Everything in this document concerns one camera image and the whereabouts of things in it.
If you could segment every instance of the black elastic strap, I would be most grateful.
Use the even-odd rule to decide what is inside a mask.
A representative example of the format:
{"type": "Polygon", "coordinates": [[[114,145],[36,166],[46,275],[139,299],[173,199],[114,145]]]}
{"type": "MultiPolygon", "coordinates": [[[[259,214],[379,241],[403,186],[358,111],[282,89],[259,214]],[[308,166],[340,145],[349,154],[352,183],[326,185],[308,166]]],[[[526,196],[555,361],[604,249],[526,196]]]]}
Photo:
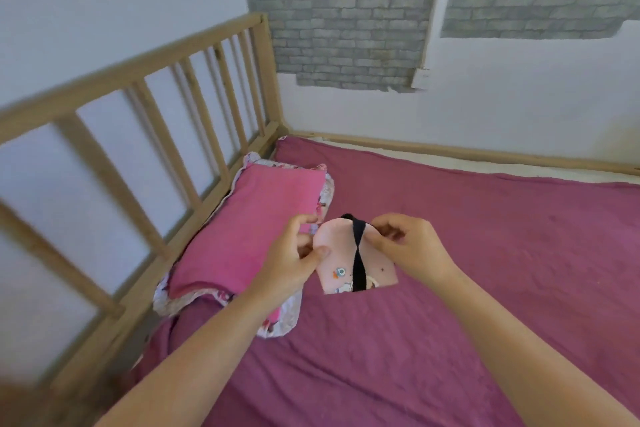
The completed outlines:
{"type": "Polygon", "coordinates": [[[364,269],[362,263],[362,257],[360,256],[360,241],[362,240],[362,234],[364,228],[367,226],[367,222],[358,220],[351,213],[345,213],[340,218],[346,218],[353,221],[353,238],[356,240],[356,255],[353,257],[353,286],[351,292],[366,291],[367,290],[367,272],[364,269]]]}

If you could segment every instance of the electrical outlet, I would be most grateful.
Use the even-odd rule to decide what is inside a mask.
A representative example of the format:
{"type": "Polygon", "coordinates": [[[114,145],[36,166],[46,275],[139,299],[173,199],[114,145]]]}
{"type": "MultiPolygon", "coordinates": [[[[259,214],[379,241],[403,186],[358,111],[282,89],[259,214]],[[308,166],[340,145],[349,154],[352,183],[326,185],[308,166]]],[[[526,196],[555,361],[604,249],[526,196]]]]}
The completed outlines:
{"type": "Polygon", "coordinates": [[[420,90],[429,89],[429,74],[431,70],[424,67],[417,67],[413,74],[413,80],[411,82],[411,88],[417,88],[420,90]]]}

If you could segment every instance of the bed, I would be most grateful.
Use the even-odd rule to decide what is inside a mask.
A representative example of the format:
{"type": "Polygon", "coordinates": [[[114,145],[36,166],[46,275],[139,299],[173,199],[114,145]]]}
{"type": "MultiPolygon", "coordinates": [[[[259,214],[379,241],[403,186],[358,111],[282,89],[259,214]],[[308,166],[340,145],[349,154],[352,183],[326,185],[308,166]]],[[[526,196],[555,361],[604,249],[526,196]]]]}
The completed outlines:
{"type": "MultiPolygon", "coordinates": [[[[635,293],[640,284],[636,261],[640,169],[345,135],[300,132],[296,136],[282,114],[263,14],[229,21],[0,114],[0,144],[55,123],[151,250],[146,269],[114,297],[0,203],[4,231],[103,313],[46,386],[66,399],[80,400],[91,391],[150,308],[157,284],[241,169],[242,155],[232,162],[221,156],[189,60],[210,47],[221,68],[242,154],[267,156],[283,137],[276,144],[275,160],[307,168],[326,164],[335,180],[328,218],[350,212],[370,220],[396,211],[430,219],[471,277],[635,415],[640,414],[640,336],[635,327],[640,319],[635,293]],[[239,38],[246,73],[251,75],[259,122],[253,139],[244,134],[238,117],[221,47],[230,37],[239,38]],[[178,67],[188,82],[220,169],[220,180],[204,196],[193,192],[189,173],[145,83],[146,76],[167,66],[178,67]],[[191,204],[182,226],[169,237],[154,228],[76,114],[94,99],[123,88],[130,88],[143,104],[191,204]],[[259,101],[264,102],[264,116],[259,101]],[[386,150],[349,148],[353,144],[386,150]]],[[[349,301],[350,296],[324,296],[312,277],[303,291],[296,327],[283,337],[254,341],[205,424],[518,424],[459,327],[423,287],[401,275],[398,286],[367,291],[355,302],[349,301]]],[[[163,323],[150,343],[157,360],[219,308],[203,296],[163,323]]],[[[134,370],[137,379],[145,373],[144,367],[134,370]]]]}

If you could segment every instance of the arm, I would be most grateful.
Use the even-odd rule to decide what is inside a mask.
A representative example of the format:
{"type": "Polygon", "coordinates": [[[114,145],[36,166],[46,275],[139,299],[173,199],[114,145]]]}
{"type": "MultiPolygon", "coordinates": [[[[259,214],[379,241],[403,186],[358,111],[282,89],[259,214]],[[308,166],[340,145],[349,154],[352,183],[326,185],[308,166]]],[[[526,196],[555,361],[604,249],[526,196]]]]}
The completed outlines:
{"type": "Polygon", "coordinates": [[[316,219],[293,217],[251,285],[126,394],[97,427],[201,425],[264,319],[302,288],[328,254],[326,247],[312,251],[311,237],[298,233],[300,225],[316,219]]]}
{"type": "Polygon", "coordinates": [[[526,425],[640,426],[609,393],[465,275],[431,223],[391,213],[372,224],[382,236],[365,238],[444,301],[526,425]]]}

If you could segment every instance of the hand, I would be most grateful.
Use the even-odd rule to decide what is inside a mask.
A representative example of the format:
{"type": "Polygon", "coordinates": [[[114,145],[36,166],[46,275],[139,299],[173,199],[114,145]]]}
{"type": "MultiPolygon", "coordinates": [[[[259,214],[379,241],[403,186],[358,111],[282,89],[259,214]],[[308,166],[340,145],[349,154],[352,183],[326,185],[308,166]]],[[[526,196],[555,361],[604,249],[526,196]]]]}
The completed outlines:
{"type": "Polygon", "coordinates": [[[365,231],[365,239],[432,289],[458,269],[429,221],[388,213],[374,218],[371,224],[381,235],[365,231]]]}
{"type": "Polygon", "coordinates": [[[247,291],[266,296],[271,310],[276,309],[302,289],[331,250],[327,246],[312,247],[312,236],[299,233],[300,225],[315,223],[314,214],[298,214],[287,223],[267,252],[262,269],[253,278],[247,291]]]}

